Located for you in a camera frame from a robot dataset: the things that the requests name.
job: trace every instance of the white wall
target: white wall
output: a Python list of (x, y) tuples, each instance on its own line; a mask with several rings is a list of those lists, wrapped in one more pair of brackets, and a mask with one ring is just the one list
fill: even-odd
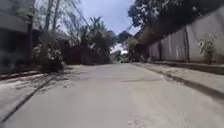
[(159, 42), (156, 42), (149, 47), (149, 55), (153, 60), (159, 60), (158, 43)]
[(198, 39), (207, 32), (217, 36), (215, 42), (216, 53), (214, 61), (224, 61), (224, 6), (208, 14), (207, 16), (195, 21), (187, 26), (190, 61), (203, 61), (203, 55), (200, 54)]
[(166, 61), (184, 61), (184, 32), (179, 30), (161, 40), (162, 59)]

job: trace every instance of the road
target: road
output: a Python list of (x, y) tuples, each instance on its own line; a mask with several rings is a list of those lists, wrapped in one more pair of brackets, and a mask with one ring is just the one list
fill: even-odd
[(130, 64), (80, 67), (37, 93), (5, 128), (223, 128), (210, 97)]

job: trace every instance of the curb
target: curb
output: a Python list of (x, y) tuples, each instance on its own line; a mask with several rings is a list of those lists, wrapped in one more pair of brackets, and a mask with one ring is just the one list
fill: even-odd
[(3, 124), (13, 115), (17, 110), (19, 110), (29, 99), (31, 99), (36, 92), (38, 92), (40, 89), (45, 87), (50, 81), (52, 81), (57, 75), (52, 76), (49, 80), (42, 83), (38, 88), (34, 89), (30, 94), (25, 96), (18, 104), (13, 107), (8, 114), (6, 114), (1, 120), (0, 120), (0, 128), (2, 128)]
[(215, 98), (215, 99), (221, 99), (221, 100), (224, 100), (224, 93), (223, 92), (220, 92), (218, 90), (215, 90), (215, 89), (212, 89), (212, 88), (209, 88), (203, 84), (200, 84), (200, 83), (197, 83), (197, 82), (193, 82), (193, 81), (190, 81), (190, 80), (186, 80), (184, 78), (181, 78), (181, 77), (178, 77), (178, 76), (174, 76), (172, 74), (169, 74), (169, 73), (163, 73), (161, 71), (156, 71), (156, 70), (153, 70), (153, 69), (150, 69), (150, 68), (147, 68), (147, 67), (144, 67), (142, 66), (141, 64), (133, 64), (135, 66), (138, 66), (138, 67), (141, 67), (141, 68), (144, 68), (144, 69), (147, 69), (147, 70), (150, 70), (150, 71), (153, 71), (157, 74), (160, 74), (160, 75), (163, 75), (167, 78), (170, 78), (172, 79), (173, 81), (176, 81), (176, 82), (180, 82), (180, 83), (183, 83), (183, 85), (187, 86), (187, 87), (190, 87), (190, 88), (193, 88), (203, 94), (206, 94), (212, 98)]
[(11, 74), (11, 75), (3, 76), (3, 77), (0, 76), (0, 81), (8, 80), (8, 79), (14, 79), (14, 78), (18, 78), (18, 77), (34, 76), (34, 75), (38, 75), (38, 74), (42, 74), (42, 73), (32, 72), (32, 73), (26, 73), (26, 74)]

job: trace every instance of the leaves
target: leaves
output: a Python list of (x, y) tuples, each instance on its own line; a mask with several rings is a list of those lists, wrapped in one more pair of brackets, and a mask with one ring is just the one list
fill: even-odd
[(202, 14), (201, 7), (194, 0), (135, 0), (128, 11), (135, 27), (152, 25), (164, 19), (183, 25)]
[(213, 54), (215, 51), (214, 43), (217, 37), (211, 33), (205, 33), (199, 39), (200, 54)]

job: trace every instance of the sky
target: sky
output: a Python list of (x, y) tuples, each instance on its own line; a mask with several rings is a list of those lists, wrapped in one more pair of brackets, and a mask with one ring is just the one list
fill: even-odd
[[(128, 17), (128, 9), (135, 0), (81, 0), (79, 8), (84, 17), (89, 20), (90, 17), (101, 16), (109, 30), (116, 34), (127, 29), (132, 24)], [(132, 28), (131, 34), (135, 34), (139, 29)]]

